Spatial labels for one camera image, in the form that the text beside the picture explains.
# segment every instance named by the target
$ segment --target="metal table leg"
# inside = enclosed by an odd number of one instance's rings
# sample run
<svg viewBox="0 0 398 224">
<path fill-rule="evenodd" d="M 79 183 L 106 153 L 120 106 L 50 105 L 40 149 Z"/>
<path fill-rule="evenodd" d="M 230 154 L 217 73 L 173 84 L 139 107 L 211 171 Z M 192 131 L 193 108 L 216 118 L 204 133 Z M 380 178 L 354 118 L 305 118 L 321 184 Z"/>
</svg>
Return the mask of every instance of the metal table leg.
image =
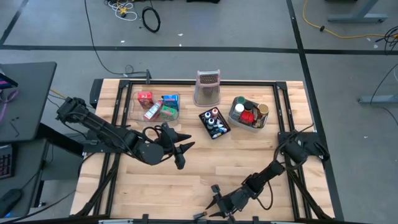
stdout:
<svg viewBox="0 0 398 224">
<path fill-rule="evenodd" d="M 384 22 L 387 14 L 370 14 L 368 13 L 378 0 L 368 0 L 364 7 L 353 14 L 329 15 L 330 22 Z"/>
<path fill-rule="evenodd" d="M 361 96 L 359 103 L 370 103 L 372 96 Z M 398 94 L 374 96 L 372 103 L 398 103 Z"/>
</svg>

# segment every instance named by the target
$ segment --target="blue box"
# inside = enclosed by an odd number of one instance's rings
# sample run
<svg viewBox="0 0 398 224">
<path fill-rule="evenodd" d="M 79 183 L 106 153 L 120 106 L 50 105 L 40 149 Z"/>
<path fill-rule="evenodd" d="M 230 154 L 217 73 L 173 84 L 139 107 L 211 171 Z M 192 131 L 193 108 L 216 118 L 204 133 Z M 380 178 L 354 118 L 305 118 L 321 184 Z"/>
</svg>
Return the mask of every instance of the blue box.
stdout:
<svg viewBox="0 0 398 224">
<path fill-rule="evenodd" d="M 179 111 L 178 108 L 178 95 L 164 95 L 163 98 L 163 105 L 168 106 L 169 108 L 174 108 Z"/>
</svg>

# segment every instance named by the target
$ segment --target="black tray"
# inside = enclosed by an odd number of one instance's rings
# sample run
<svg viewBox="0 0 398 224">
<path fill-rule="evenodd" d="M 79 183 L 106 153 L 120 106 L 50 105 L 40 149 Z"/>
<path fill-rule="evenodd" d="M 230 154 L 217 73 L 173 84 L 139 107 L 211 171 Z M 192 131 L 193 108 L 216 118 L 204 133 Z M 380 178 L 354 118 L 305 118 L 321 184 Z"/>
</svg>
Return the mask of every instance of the black tray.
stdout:
<svg viewBox="0 0 398 224">
<path fill-rule="evenodd" d="M 221 114 L 221 111 L 220 111 L 217 107 L 214 107 L 214 108 L 212 108 L 212 109 L 210 109 L 210 110 L 206 110 L 205 112 L 199 114 L 199 119 L 201 120 L 202 124 L 204 125 L 205 129 L 207 130 L 207 133 L 209 133 L 209 136 L 210 136 L 211 139 L 213 139 L 213 136 L 210 134 L 210 130 L 207 129 L 207 125 L 206 125 L 206 121 L 205 121 L 205 113 L 206 113 L 206 112 L 210 112 L 210 113 L 211 113 L 211 111 L 212 111 L 213 109 L 215 109 L 215 108 L 218 110 L 217 119 L 219 119 L 219 120 L 221 121 L 220 124 L 222 124 L 222 125 L 224 126 L 224 128 L 226 128 L 226 132 L 225 132 L 225 133 L 221 133 L 221 135 L 218 136 L 218 137 L 215 138 L 215 139 L 218 139 L 219 137 L 221 137 L 221 136 L 223 136 L 223 135 L 225 135 L 226 133 L 228 133 L 228 132 L 231 131 L 231 128 L 229 127 L 228 123 L 226 122 L 226 120 L 224 119 L 223 115 Z"/>
</svg>

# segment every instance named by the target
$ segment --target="cheese grater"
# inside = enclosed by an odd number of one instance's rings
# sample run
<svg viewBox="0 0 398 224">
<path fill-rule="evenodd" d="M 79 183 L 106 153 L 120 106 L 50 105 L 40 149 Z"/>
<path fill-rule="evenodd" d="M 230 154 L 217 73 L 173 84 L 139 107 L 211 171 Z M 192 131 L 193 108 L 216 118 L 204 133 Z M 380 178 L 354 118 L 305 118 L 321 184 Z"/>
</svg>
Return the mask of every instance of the cheese grater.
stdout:
<svg viewBox="0 0 398 224">
<path fill-rule="evenodd" d="M 197 106 L 214 106 L 220 103 L 220 70 L 198 71 L 193 102 Z"/>
</svg>

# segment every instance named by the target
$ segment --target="concrete floor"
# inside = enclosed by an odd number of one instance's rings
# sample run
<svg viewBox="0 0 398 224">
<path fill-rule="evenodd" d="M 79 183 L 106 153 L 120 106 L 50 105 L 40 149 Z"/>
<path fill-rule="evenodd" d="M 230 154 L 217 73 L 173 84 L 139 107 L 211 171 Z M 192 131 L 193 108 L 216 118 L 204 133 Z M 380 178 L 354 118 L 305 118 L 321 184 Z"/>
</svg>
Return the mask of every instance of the concrete floor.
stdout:
<svg viewBox="0 0 398 224">
<path fill-rule="evenodd" d="M 96 45 L 297 48 L 285 1 L 250 0 L 243 4 L 230 0 L 219 5 L 154 1 L 162 18 L 157 34 L 140 29 L 139 21 L 115 18 L 102 1 L 87 1 Z M 21 2 L 0 0 L 0 30 L 8 26 Z M 394 0 L 380 1 L 371 11 L 389 14 L 390 19 L 382 24 L 326 22 L 327 14 L 350 12 L 363 2 L 309 0 L 307 19 L 326 24 L 341 35 L 383 34 L 395 25 L 398 2 Z M 304 0 L 294 0 L 293 4 L 305 49 L 382 48 L 382 42 L 374 43 L 375 37 L 370 37 L 371 41 L 341 40 L 320 33 L 301 18 Z M 141 11 L 146 5 L 149 3 L 138 2 L 136 7 Z M 90 46 L 83 1 L 30 0 L 5 44 Z M 131 64 L 135 70 L 148 68 L 154 78 L 194 78 L 197 70 L 220 68 L 224 79 L 304 81 L 298 54 L 102 51 L 99 55 L 113 71 L 123 72 Z M 398 127 L 384 110 L 360 106 L 356 100 L 373 93 L 386 72 L 398 62 L 398 56 L 307 54 L 307 60 L 345 220 L 394 223 L 398 207 L 398 155 L 394 140 Z M 0 63 L 44 61 L 58 63 L 52 88 L 85 100 L 93 79 L 115 77 L 103 70 L 93 51 L 0 50 Z M 396 93 L 397 85 L 391 75 L 379 93 Z M 396 107 L 388 108 L 398 116 Z M 42 122 L 61 133 L 70 133 L 54 117 L 55 107 L 49 103 Z M 75 186 L 76 180 L 47 183 L 49 194 L 44 194 L 42 200 L 52 203 L 62 195 L 55 196 L 51 191 L 61 187 L 66 195 Z M 65 217 L 71 204 L 70 198 L 32 218 Z"/>
</svg>

